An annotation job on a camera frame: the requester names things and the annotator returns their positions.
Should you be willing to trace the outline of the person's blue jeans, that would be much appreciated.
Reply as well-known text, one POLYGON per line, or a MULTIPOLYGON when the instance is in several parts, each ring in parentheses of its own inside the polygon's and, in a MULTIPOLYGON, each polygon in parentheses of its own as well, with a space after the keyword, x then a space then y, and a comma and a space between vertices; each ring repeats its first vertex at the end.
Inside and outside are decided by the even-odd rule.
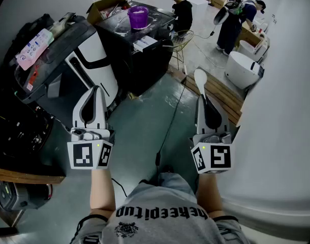
POLYGON ((173 190, 178 190, 183 193, 195 197, 194 191, 188 182, 177 173, 163 172, 158 176, 159 186, 173 190))

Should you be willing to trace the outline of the purple plastic tub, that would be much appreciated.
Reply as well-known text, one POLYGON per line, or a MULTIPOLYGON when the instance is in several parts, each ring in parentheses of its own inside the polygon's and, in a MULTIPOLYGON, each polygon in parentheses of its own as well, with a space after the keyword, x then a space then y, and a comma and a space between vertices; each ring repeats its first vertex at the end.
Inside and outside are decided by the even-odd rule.
POLYGON ((148 15, 149 15, 149 10, 148 10, 148 14, 147 15, 141 15, 141 14, 137 14, 137 15, 132 15, 130 13, 130 11, 133 8, 146 8, 148 10, 147 7, 145 6, 134 6, 128 9, 128 17, 130 20, 130 25, 132 29, 142 29, 142 28, 146 28, 147 27, 147 21, 148 21, 148 15))

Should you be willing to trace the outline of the grey metal rod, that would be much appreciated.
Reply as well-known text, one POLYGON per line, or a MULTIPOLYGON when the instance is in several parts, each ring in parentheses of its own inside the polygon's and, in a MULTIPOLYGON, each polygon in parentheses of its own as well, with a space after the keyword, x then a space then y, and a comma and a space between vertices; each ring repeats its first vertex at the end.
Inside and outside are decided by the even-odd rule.
POLYGON ((115 12, 116 8, 118 7, 119 4, 117 4, 113 10, 110 12, 110 14, 108 15, 108 18, 111 17, 113 15, 113 13, 115 12))

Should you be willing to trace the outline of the white and black appliance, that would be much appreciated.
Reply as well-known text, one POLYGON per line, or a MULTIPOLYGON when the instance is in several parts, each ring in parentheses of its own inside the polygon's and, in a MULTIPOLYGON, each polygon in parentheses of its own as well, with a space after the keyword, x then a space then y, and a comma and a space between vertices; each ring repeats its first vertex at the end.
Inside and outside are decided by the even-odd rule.
POLYGON ((36 102, 72 127, 73 109, 93 86, 102 88, 106 107, 115 100, 118 84, 97 30, 74 15, 65 29, 26 71, 14 71, 16 96, 25 104, 36 102))

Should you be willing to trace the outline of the white display counter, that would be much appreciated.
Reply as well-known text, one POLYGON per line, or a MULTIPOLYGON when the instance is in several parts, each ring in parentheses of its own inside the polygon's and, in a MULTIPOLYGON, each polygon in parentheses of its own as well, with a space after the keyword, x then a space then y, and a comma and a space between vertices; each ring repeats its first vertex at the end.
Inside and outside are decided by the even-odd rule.
MULTIPOLYGON (((166 11, 172 11, 174 5, 173 0, 155 0, 156 7, 164 9, 166 11)), ((204 17, 207 9, 207 0, 187 0, 192 4, 192 15, 194 20, 199 20, 204 17)))

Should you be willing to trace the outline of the white bin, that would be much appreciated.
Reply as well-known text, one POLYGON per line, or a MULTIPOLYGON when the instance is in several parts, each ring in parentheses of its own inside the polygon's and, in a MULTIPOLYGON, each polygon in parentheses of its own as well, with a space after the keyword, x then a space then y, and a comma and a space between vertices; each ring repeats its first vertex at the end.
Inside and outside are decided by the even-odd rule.
POLYGON ((247 41, 240 40, 237 52, 258 63, 264 57, 267 50, 268 45, 266 42, 260 43, 257 47, 253 47, 247 41))

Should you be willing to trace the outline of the wooden shelf board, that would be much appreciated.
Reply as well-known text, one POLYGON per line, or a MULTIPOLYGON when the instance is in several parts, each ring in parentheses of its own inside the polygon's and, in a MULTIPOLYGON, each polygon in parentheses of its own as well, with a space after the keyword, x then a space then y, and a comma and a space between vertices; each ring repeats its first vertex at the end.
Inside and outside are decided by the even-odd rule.
POLYGON ((64 176, 34 175, 0 168, 0 180, 20 184, 60 184, 64 176))

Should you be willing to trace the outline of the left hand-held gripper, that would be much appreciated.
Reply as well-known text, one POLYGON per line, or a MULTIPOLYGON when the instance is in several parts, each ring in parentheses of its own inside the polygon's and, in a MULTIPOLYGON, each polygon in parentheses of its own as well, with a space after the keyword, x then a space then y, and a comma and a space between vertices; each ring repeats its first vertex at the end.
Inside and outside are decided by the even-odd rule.
POLYGON ((67 143, 72 169, 108 168, 114 145, 114 131, 105 129, 105 112, 105 95, 99 86, 92 87, 78 100, 73 110, 71 141, 67 143), (88 128, 78 128, 79 124, 88 128))

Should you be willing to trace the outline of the large open cardboard box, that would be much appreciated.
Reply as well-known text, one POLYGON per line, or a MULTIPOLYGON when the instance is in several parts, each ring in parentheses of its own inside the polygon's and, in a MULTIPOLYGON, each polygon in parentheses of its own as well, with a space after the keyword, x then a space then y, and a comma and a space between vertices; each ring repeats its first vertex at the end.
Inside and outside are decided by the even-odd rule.
POLYGON ((87 10, 87 21, 93 25, 102 22, 108 18, 108 15, 117 4, 119 5, 113 15, 131 7, 127 0, 100 0, 92 3, 87 10))

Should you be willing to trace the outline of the white domed device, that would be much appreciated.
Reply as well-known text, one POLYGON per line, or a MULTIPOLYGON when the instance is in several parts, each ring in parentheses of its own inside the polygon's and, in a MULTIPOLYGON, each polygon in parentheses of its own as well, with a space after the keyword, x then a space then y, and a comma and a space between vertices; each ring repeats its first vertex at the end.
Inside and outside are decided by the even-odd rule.
POLYGON ((224 6, 219 10, 219 12, 214 17, 213 24, 214 25, 223 24, 227 20, 228 16, 229 16, 229 9, 226 6, 224 6))

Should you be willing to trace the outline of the small brown cardboard box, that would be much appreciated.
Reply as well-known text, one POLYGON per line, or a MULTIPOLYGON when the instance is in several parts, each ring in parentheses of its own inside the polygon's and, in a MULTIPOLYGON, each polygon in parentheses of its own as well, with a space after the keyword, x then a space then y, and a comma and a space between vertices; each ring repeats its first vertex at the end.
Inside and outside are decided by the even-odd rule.
POLYGON ((248 42, 253 47, 257 47, 264 38, 260 36, 260 34, 255 31, 252 32, 247 22, 242 24, 242 31, 241 31, 241 40, 248 42))

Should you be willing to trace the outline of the person's right forearm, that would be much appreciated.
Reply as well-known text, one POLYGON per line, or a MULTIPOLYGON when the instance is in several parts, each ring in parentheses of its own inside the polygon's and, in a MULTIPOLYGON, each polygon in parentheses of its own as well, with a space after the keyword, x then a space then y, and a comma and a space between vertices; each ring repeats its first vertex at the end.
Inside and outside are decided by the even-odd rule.
POLYGON ((199 175, 197 203, 212 219, 225 215, 215 174, 199 175))

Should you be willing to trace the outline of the white plastic spoon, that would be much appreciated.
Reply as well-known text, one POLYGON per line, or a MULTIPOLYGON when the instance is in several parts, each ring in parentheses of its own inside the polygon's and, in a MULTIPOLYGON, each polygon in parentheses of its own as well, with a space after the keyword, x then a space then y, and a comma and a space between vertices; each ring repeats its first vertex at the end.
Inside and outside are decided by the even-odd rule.
POLYGON ((207 75, 206 73, 201 70, 201 69, 196 69, 194 71, 194 80, 196 83, 196 86, 200 92, 200 94, 202 95, 203 101, 204 101, 204 105, 207 104, 207 100, 206 100, 206 94, 205 94, 205 88, 204 85, 207 82, 207 75))

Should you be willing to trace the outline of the black bag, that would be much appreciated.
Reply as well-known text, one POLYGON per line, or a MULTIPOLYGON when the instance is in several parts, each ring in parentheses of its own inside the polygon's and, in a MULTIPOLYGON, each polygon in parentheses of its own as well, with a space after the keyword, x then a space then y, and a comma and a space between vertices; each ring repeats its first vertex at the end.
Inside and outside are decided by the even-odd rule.
POLYGON ((49 14, 44 14, 33 22, 27 22, 17 33, 15 39, 12 40, 12 44, 4 57, 3 65, 7 65, 39 31, 50 27, 53 23, 54 20, 49 14))

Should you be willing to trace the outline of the white detergent drawer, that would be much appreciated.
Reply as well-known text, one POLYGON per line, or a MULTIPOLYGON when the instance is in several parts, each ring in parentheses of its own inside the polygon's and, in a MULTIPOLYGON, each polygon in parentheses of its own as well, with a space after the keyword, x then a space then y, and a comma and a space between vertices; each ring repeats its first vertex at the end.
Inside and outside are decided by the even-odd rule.
POLYGON ((161 45, 161 41, 158 41, 150 36, 144 36, 133 43, 134 49, 139 52, 149 52, 161 45))

